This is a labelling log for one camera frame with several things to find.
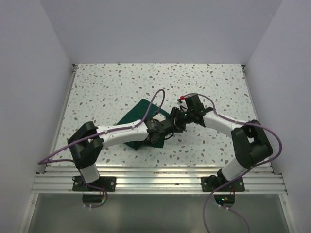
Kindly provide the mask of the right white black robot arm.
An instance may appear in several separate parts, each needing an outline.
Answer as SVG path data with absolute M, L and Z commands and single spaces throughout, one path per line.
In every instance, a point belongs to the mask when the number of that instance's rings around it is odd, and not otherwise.
M 244 172 L 272 155 L 272 146 L 257 120 L 237 121 L 222 116 L 214 107 L 204 107 L 198 94 L 181 96 L 178 103 L 180 107 L 172 108 L 169 117 L 175 133 L 183 132 L 187 124 L 195 123 L 232 139 L 234 158 L 216 175 L 206 179 L 207 185 L 213 189 L 228 190 L 235 178 L 240 178 Z

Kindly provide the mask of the dark green surgical cloth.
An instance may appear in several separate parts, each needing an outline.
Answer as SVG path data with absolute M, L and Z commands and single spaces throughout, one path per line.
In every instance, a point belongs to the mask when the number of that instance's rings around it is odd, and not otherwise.
M 149 106 L 149 101 L 146 99 L 141 99 L 118 123 L 117 125 L 122 125 L 126 123 L 130 123 L 136 120 L 141 120 L 145 112 Z M 146 143 L 139 141 L 131 141 L 125 143 L 125 145 L 129 146 L 134 150 L 138 150 L 142 146 L 149 146 L 154 148 L 163 148 L 164 147 L 164 139 L 158 140 L 155 143 Z

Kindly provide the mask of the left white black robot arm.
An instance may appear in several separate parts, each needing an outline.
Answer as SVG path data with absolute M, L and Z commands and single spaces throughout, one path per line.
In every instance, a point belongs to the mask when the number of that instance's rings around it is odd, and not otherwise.
M 74 164 L 84 178 L 84 185 L 94 191 L 101 185 L 96 161 L 102 149 L 134 141 L 152 144 L 174 130 L 170 120 L 153 118 L 110 127 L 96 127 L 93 122 L 87 122 L 68 140 L 68 146 Z

